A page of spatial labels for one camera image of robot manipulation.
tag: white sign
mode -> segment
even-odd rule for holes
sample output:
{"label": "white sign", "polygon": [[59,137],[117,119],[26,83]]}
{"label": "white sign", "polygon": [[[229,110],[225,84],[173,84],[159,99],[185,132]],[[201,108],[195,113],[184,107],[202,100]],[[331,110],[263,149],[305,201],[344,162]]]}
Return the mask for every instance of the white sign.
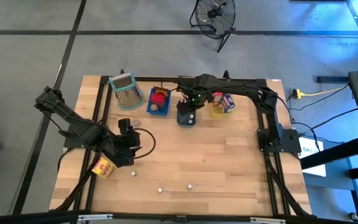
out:
{"label": "white sign", "polygon": [[[299,138],[299,143],[301,144],[302,150],[299,156],[300,159],[318,152],[314,139]],[[317,141],[317,144],[321,151],[324,150],[322,141]],[[323,164],[309,169],[304,169],[303,172],[326,177],[326,166]]]}

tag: yellow cable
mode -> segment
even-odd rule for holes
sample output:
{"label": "yellow cable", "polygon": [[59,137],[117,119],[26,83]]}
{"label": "yellow cable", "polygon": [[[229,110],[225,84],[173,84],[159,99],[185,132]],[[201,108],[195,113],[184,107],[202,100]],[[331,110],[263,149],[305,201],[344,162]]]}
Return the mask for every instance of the yellow cable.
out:
{"label": "yellow cable", "polygon": [[318,92],[318,93],[312,93],[312,94],[307,94],[307,93],[300,92],[300,95],[301,96],[316,96],[316,95],[320,95],[320,94],[324,94],[324,93],[330,93],[332,91],[337,91],[337,90],[340,90],[341,88],[343,88],[343,87],[336,88],[336,89],[333,89],[333,90],[321,91],[321,92]]}

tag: metal grater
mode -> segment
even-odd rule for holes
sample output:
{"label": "metal grater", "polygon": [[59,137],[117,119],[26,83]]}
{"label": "metal grater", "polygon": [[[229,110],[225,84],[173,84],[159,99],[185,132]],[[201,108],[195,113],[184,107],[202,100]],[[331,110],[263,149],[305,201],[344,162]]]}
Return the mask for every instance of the metal grater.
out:
{"label": "metal grater", "polygon": [[142,90],[137,86],[132,72],[109,77],[116,94],[118,106],[122,110],[131,110],[144,103]]}

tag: fan stand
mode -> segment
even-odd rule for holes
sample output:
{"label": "fan stand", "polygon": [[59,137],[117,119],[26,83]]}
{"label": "fan stand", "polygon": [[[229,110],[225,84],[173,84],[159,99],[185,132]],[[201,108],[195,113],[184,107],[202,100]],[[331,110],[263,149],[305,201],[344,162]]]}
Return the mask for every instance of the fan stand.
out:
{"label": "fan stand", "polygon": [[[208,26],[208,25],[194,25],[191,23],[191,19],[193,18],[194,16],[194,13],[197,9],[197,5],[199,3],[200,0],[196,0],[196,5],[194,6],[194,9],[193,9],[193,12],[191,13],[191,16],[190,16],[190,19],[189,19],[189,23],[190,23],[190,26],[191,28],[195,27],[195,26]],[[234,31],[236,28],[230,28],[230,31],[229,33],[226,35],[226,38],[222,37],[222,41],[221,41],[221,44],[219,44],[219,47],[218,47],[218,50],[217,50],[217,53],[219,53],[221,50],[222,50],[222,47],[223,45],[226,43],[226,41],[228,40],[228,38],[230,37],[231,35],[231,32]]]}
{"label": "fan stand", "polygon": [[190,25],[191,25],[191,28],[197,26],[197,25],[193,25],[193,24],[191,23],[191,18],[193,18],[193,15],[194,15],[194,13],[195,13],[195,11],[196,11],[196,9],[197,9],[197,6],[198,6],[199,1],[200,1],[200,0],[196,0],[196,5],[194,6],[193,12],[191,13],[191,16],[190,16],[190,19],[189,19],[189,23],[190,23]]}

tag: blue container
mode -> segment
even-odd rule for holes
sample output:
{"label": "blue container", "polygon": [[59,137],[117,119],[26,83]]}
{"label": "blue container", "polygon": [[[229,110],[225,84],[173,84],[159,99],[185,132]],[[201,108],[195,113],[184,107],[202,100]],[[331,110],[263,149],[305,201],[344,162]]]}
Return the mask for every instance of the blue container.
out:
{"label": "blue container", "polygon": [[171,98],[171,91],[168,91],[168,96],[167,99],[165,99],[165,104],[163,108],[159,108],[157,112],[154,112],[150,109],[150,107],[152,106],[152,95],[153,93],[155,93],[154,88],[152,88],[152,90],[150,91],[150,96],[149,96],[149,104],[147,105],[147,112],[149,114],[154,114],[154,115],[162,115],[162,116],[166,116],[169,112],[169,101]]}

